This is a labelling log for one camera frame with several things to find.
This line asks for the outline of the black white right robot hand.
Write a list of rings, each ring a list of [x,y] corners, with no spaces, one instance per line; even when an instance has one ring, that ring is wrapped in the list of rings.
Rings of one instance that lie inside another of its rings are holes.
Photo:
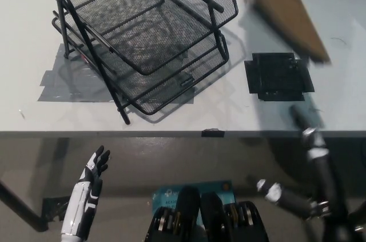
[[[301,130],[307,160],[314,168],[317,192],[306,199],[279,183],[256,178],[257,191],[268,202],[300,219],[322,218],[322,241],[365,241],[365,203],[352,213],[348,211],[343,186],[323,135],[298,106],[292,105],[289,112]]]

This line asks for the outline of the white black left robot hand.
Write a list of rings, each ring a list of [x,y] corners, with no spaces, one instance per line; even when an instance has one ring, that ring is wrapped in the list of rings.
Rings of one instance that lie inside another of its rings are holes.
[[[110,151],[100,146],[75,184],[61,228],[61,241],[87,241],[102,191],[101,174],[108,168]]]

